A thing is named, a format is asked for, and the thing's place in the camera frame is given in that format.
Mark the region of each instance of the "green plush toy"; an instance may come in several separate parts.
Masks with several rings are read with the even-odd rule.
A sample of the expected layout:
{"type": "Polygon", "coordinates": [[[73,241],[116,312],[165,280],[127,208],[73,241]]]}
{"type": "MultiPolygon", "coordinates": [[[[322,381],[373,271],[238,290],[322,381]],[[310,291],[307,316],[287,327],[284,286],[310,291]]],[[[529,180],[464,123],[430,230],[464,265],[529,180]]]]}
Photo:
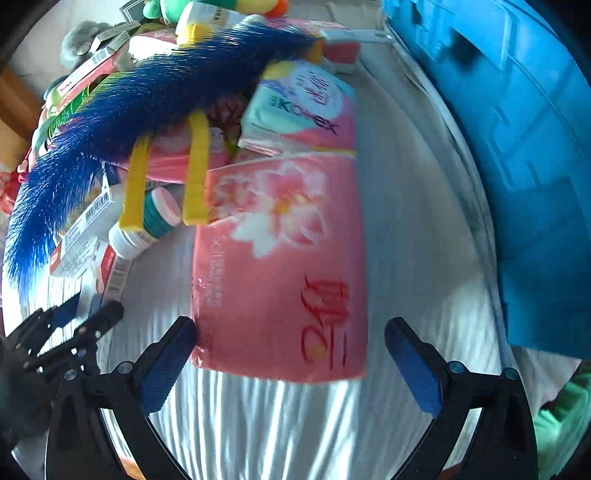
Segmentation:
{"type": "Polygon", "coordinates": [[[165,23],[178,23],[184,8],[191,0],[150,0],[144,5],[144,17],[164,18],[165,23]]]}

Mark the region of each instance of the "white fabric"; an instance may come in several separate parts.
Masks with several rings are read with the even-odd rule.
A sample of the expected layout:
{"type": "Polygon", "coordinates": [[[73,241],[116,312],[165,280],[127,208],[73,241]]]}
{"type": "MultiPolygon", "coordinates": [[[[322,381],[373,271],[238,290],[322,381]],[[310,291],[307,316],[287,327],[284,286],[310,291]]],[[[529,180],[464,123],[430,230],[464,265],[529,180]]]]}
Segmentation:
{"type": "MultiPolygon", "coordinates": [[[[359,5],[297,4],[292,15],[357,28],[378,24],[376,8],[359,5]]],[[[472,371],[498,374],[517,360],[532,411],[554,398],[578,365],[526,349],[514,349],[514,356],[499,334],[494,236],[482,185],[457,126],[404,48],[364,46],[357,72],[343,79],[355,88],[358,105],[367,377],[296,385],[186,365],[164,408],[150,419],[192,478],[392,477],[430,421],[385,349],[384,325],[394,316],[472,371]]],[[[181,226],[134,262],[125,318],[114,328],[110,349],[109,338],[100,341],[107,370],[135,360],[178,315],[190,315],[193,243],[194,229],[181,226]]],[[[76,288],[46,279],[23,313],[60,304],[76,288]]],[[[11,331],[18,298],[6,286],[4,292],[11,331]]],[[[71,332],[57,332],[50,345],[71,332]]],[[[113,416],[106,418],[116,448],[130,456],[113,416]]],[[[461,461],[476,421],[473,412],[448,465],[461,461]]]]}

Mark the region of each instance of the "green label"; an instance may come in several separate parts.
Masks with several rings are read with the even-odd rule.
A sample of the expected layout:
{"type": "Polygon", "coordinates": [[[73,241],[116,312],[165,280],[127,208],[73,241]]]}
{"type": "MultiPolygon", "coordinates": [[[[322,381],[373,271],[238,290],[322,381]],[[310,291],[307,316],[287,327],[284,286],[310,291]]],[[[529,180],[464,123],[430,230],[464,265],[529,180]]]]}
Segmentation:
{"type": "Polygon", "coordinates": [[[173,226],[158,212],[152,194],[147,194],[144,199],[144,230],[154,238],[161,238],[172,229],[173,226]]]}

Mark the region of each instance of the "blue fur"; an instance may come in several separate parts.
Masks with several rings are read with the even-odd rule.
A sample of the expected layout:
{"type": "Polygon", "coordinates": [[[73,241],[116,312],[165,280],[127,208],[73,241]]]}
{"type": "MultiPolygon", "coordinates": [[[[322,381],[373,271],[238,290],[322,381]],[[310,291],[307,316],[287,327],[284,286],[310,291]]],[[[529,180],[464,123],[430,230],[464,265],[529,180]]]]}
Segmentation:
{"type": "Polygon", "coordinates": [[[106,80],[109,88],[75,114],[21,187],[5,257],[11,284],[21,294],[34,285],[68,212],[82,202],[106,163],[129,158],[138,137],[154,135],[195,108],[207,109],[230,93],[248,89],[270,61],[295,58],[313,41],[297,29],[251,24],[106,80]]]}

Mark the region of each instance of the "red and white package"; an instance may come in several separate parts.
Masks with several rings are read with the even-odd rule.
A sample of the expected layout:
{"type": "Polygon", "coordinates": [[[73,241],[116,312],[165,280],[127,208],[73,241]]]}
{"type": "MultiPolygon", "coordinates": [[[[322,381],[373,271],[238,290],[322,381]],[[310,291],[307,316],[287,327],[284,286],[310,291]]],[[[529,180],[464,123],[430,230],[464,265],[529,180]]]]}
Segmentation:
{"type": "Polygon", "coordinates": [[[307,153],[210,170],[197,227],[193,362],[249,377],[361,377],[365,247],[355,158],[307,153]]]}

